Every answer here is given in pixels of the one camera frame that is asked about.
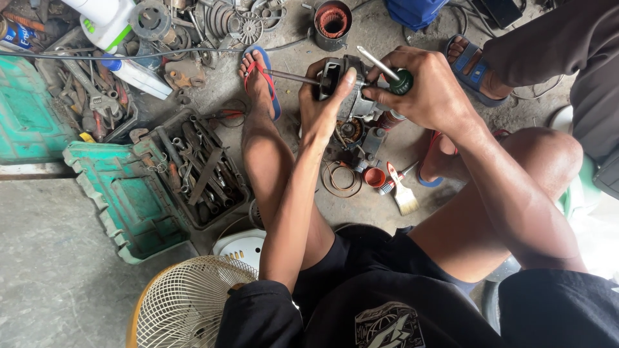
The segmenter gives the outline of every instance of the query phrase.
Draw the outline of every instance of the blue bottle cap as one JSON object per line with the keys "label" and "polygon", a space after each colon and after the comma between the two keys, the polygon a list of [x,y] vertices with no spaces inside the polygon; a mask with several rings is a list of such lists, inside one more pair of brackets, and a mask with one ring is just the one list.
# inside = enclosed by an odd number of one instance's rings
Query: blue bottle cap
{"label": "blue bottle cap", "polygon": [[[113,57],[112,54],[104,53],[104,57]],[[110,71],[119,71],[120,67],[123,65],[123,62],[120,59],[110,59],[110,60],[102,60],[101,64],[107,67]]]}

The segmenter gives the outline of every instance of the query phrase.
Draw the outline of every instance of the black shorts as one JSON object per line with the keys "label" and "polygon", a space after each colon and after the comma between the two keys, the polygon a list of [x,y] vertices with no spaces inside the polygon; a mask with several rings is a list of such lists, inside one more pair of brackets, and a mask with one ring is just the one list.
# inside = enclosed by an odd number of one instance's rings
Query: black shorts
{"label": "black shorts", "polygon": [[398,228],[396,235],[370,225],[349,225],[335,233],[331,249],[320,262],[299,272],[292,299],[307,325],[318,302],[346,280],[373,270],[425,276],[452,283],[465,293],[478,283],[460,281],[441,269],[406,235],[413,227]]}

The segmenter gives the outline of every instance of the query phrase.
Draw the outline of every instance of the smartphone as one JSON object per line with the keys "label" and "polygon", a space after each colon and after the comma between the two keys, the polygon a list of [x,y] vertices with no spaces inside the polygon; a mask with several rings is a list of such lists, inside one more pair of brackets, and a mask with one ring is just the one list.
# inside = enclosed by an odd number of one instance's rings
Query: smartphone
{"label": "smartphone", "polygon": [[499,28],[506,29],[522,18],[522,12],[513,0],[481,0]]}

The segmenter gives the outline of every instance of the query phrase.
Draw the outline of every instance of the concrete floor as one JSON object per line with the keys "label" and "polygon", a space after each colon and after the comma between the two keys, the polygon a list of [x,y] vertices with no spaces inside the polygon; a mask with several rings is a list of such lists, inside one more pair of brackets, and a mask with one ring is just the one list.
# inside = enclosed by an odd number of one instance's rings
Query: concrete floor
{"label": "concrete floor", "polygon": [[[351,7],[361,3],[345,2]],[[289,1],[287,6],[288,18],[284,25],[274,33],[265,34],[259,44],[279,46],[305,34],[311,23],[309,11],[298,1]],[[517,25],[540,14],[541,7],[529,4],[524,18]],[[460,30],[462,19],[459,16],[454,9],[441,10],[427,34],[407,31],[410,44],[440,50],[446,39]],[[480,27],[479,21],[470,16],[467,36],[476,43],[488,39]],[[273,52],[270,56],[274,69],[286,71],[287,64],[290,72],[304,74],[310,63],[325,56],[357,54],[353,49],[356,45],[364,46],[376,56],[383,56],[403,45],[404,38],[401,26],[389,18],[382,2],[375,1],[354,14],[348,44],[347,51],[329,54],[306,42]],[[209,72],[207,86],[189,91],[193,98],[189,107],[207,113],[218,109],[222,100],[247,100],[241,81],[235,75],[237,66],[238,55],[226,54],[218,69]],[[299,84],[283,79],[276,81],[284,111],[276,125],[296,152],[298,129],[287,115],[298,115]],[[538,100],[512,99],[495,109],[484,108],[477,102],[474,106],[491,130],[506,128],[516,131],[533,126],[534,120],[540,126],[554,111],[569,103],[572,81],[572,77],[566,77],[559,87]],[[534,91],[540,92],[546,87],[539,85]],[[533,90],[523,88],[518,92],[531,96]],[[217,133],[225,145],[230,146],[231,155],[242,167],[241,129],[219,127]],[[391,161],[396,168],[404,168],[423,158],[428,141],[427,131],[412,123],[404,123],[390,132],[378,157],[384,162]],[[344,185],[350,178],[342,175],[336,180]],[[407,178],[404,183],[413,189],[422,207],[407,217],[399,215],[393,198],[379,196],[367,185],[354,198],[340,199],[328,193],[318,182],[316,202],[333,226],[363,222],[393,233],[396,227],[419,223],[461,188],[460,183],[450,180],[436,189],[418,185],[414,177]],[[0,348],[123,346],[126,320],[146,283],[165,266],[192,256],[190,248],[181,247],[138,266],[128,265],[116,255],[116,247],[105,235],[97,215],[93,202],[74,180],[0,183],[0,220],[4,225],[0,245]],[[230,221],[239,216],[230,217]],[[205,253],[213,237],[219,235],[230,221],[193,236],[198,252]],[[242,229],[242,225],[232,228],[233,231]]]}

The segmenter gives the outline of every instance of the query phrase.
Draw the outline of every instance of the printed graphic on shirt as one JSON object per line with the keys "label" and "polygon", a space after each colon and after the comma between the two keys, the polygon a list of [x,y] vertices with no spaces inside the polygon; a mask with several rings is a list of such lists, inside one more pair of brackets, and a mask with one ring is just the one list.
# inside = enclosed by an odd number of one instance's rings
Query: printed graphic on shirt
{"label": "printed graphic on shirt", "polygon": [[401,302],[387,302],[355,317],[358,348],[424,348],[417,312]]}

